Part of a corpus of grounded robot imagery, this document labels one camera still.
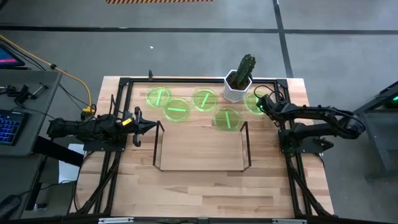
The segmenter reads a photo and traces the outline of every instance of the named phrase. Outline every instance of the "green plastic lid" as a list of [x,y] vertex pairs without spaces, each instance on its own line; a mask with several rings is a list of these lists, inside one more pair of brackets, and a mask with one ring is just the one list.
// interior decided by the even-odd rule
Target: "green plastic lid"
[[232,108],[222,108],[216,112],[215,124],[222,131],[235,131],[240,128],[241,115]]
[[211,90],[197,90],[192,96],[192,103],[198,111],[209,112],[217,105],[217,95]]
[[151,108],[161,108],[165,106],[171,97],[171,92],[164,86],[155,87],[147,93],[147,104]]
[[188,117],[189,110],[189,105],[185,100],[173,99],[165,105],[163,114],[169,121],[179,122]]
[[[264,93],[256,93],[257,96],[264,96]],[[255,114],[255,115],[263,115],[264,113],[256,106],[257,102],[259,101],[259,98],[255,96],[254,93],[249,93],[246,95],[244,98],[244,106],[250,113]]]

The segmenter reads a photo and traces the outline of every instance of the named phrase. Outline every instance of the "yellow cable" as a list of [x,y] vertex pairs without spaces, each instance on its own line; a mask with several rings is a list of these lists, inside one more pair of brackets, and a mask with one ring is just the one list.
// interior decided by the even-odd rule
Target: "yellow cable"
[[[46,62],[45,60],[39,58],[38,56],[36,56],[36,55],[34,55],[34,54],[32,54],[32,53],[30,53],[30,52],[24,50],[22,47],[20,47],[20,46],[18,46],[17,44],[13,43],[11,40],[5,38],[3,35],[0,35],[0,38],[4,39],[4,40],[7,41],[9,44],[15,46],[15,47],[18,48],[19,50],[25,52],[25,54],[28,54],[28,55],[32,56],[33,58],[36,58],[37,60],[39,60],[39,61],[41,61],[41,62],[47,64],[48,66],[51,66],[51,63]],[[57,68],[57,67],[55,67],[55,69],[58,70],[59,72],[61,72],[62,74],[64,74],[64,75],[66,75],[66,76],[68,76],[68,77],[70,77],[70,78],[72,78],[72,79],[74,79],[74,80],[80,82],[81,84],[83,84],[83,85],[85,86],[85,88],[86,88],[86,90],[87,90],[87,94],[88,94],[88,104],[91,106],[91,94],[90,94],[90,90],[88,89],[87,84],[86,84],[85,82],[81,81],[79,78],[74,77],[73,75],[69,75],[67,72],[64,72],[63,70],[61,70],[61,69],[59,69],[59,68]],[[85,109],[83,109],[83,111],[84,111],[84,112],[87,112],[87,113],[90,113],[90,106],[87,107],[87,108],[85,108]]]

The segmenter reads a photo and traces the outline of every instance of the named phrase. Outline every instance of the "cactus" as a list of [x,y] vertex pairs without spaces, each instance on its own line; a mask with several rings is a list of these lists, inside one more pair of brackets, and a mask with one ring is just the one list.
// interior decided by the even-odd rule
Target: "cactus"
[[238,70],[236,71],[235,74],[233,74],[231,80],[232,82],[230,83],[231,87],[236,90],[240,89],[244,90],[246,86],[243,85],[248,81],[248,78],[251,72],[253,71],[255,64],[256,64],[255,57],[253,57],[250,54],[245,55],[242,58]]

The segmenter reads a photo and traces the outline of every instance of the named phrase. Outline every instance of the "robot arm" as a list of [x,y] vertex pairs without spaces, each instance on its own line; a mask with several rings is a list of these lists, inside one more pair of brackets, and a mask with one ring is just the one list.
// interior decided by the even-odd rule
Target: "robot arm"
[[143,119],[139,107],[135,108],[134,114],[136,115],[135,119],[132,114],[127,114],[128,119],[124,121],[119,121],[120,119],[112,114],[104,114],[85,122],[65,121],[62,118],[57,118],[50,121],[47,134],[50,138],[74,135],[83,142],[100,140],[108,144],[116,144],[122,136],[134,133],[133,143],[140,147],[139,135],[145,134],[157,123]]
[[333,147],[333,143],[320,139],[320,136],[339,136],[345,139],[356,139],[365,130],[359,116],[350,111],[338,110],[334,107],[322,107],[321,105],[317,107],[296,106],[293,103],[287,103],[281,97],[275,103],[269,95],[261,97],[257,102],[257,107],[268,115],[271,120],[275,121],[277,126],[296,118],[315,119],[326,122],[325,124],[309,126],[302,123],[295,123],[291,129],[281,131],[279,138],[282,148],[298,148],[307,138],[317,137],[311,138],[311,141],[319,144],[322,147],[321,151],[324,151]]

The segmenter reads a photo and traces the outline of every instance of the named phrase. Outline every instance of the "white paper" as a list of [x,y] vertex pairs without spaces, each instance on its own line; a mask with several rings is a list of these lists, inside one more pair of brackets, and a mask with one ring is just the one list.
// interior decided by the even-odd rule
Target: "white paper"
[[[68,149],[84,155],[83,146],[83,144],[69,144]],[[77,180],[79,167],[59,161],[59,172],[58,183],[67,183],[69,181]]]

